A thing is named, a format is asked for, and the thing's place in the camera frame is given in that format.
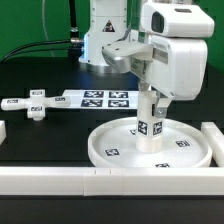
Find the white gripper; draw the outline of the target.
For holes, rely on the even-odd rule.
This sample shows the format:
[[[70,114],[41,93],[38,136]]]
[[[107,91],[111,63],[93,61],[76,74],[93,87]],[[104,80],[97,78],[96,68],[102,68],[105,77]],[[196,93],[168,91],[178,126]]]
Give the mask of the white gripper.
[[[155,35],[149,43],[153,45],[153,52],[148,52],[151,60],[132,57],[131,71],[146,82],[138,83],[140,92],[148,91],[148,84],[161,92],[156,94],[154,116],[165,118],[172,100],[194,100],[200,93],[207,45],[200,39]]]

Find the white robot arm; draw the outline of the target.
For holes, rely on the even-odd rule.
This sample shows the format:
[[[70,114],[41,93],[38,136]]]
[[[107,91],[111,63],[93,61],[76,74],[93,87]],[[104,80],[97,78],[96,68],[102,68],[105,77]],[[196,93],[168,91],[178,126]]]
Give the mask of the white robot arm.
[[[204,41],[214,21],[192,0],[140,0],[139,25],[125,21],[127,0],[90,0],[91,25],[80,62],[99,72],[132,72],[139,89],[157,91],[153,115],[199,94],[207,61]]]

